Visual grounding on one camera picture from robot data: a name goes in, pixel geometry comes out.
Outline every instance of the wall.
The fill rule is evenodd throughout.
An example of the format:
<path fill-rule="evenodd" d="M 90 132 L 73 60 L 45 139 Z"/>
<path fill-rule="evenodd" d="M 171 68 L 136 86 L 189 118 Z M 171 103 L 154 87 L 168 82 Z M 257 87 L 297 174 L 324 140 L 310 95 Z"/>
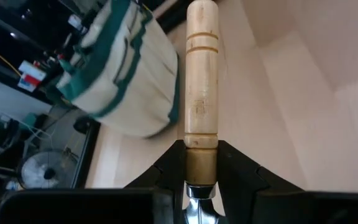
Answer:
<path fill-rule="evenodd" d="M 13 118 L 23 120 L 29 113 L 48 113 L 51 107 L 51 105 L 0 83 L 0 111 Z"/>
<path fill-rule="evenodd" d="M 358 1 L 241 1 L 307 188 L 358 192 Z"/>

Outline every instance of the light wood surface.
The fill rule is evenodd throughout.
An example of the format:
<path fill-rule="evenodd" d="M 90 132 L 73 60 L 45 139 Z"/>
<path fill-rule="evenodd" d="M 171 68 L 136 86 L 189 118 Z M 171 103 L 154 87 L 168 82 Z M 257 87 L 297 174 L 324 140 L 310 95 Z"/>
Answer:
<path fill-rule="evenodd" d="M 218 6 L 195 0 L 187 9 L 186 182 L 216 183 L 218 146 Z"/>
<path fill-rule="evenodd" d="M 274 13 L 269 0 L 218 1 L 219 139 L 304 189 L 358 192 L 358 1 L 277 1 Z M 102 127 L 88 187 L 125 186 L 184 138 L 186 23 L 168 37 L 180 122 L 148 140 Z"/>

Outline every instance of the tool handle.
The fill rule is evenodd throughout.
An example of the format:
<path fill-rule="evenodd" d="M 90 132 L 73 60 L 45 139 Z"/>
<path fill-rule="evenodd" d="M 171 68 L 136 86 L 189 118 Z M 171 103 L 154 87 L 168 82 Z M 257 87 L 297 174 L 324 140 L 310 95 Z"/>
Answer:
<path fill-rule="evenodd" d="M 195 0 L 187 9 L 186 181 L 216 183 L 218 146 L 218 6 Z"/>

